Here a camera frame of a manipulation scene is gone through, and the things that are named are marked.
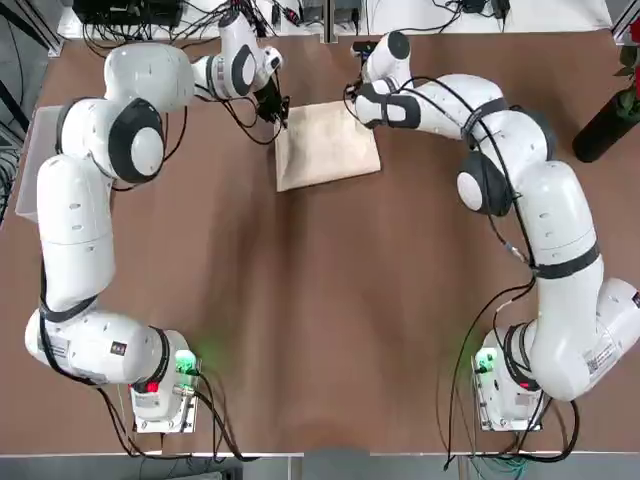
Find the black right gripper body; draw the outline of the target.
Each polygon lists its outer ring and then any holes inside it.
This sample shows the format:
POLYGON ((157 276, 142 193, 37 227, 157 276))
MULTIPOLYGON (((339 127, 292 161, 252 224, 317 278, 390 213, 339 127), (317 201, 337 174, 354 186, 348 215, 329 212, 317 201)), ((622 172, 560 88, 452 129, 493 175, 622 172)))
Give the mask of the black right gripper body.
POLYGON ((357 109, 356 109, 356 99, 361 87, 361 82, 356 81, 355 83, 347 83, 343 89, 343 103, 345 108, 349 112, 349 114, 353 118, 358 118, 357 109))

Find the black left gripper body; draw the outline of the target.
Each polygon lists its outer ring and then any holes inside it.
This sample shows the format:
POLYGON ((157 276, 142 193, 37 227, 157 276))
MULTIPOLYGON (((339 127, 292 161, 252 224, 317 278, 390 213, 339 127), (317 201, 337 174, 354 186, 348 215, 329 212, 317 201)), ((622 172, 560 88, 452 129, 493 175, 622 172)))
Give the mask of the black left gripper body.
POLYGON ((283 99, 279 88, 273 79, 260 89, 254 91, 259 114, 280 114, 282 111, 283 99))

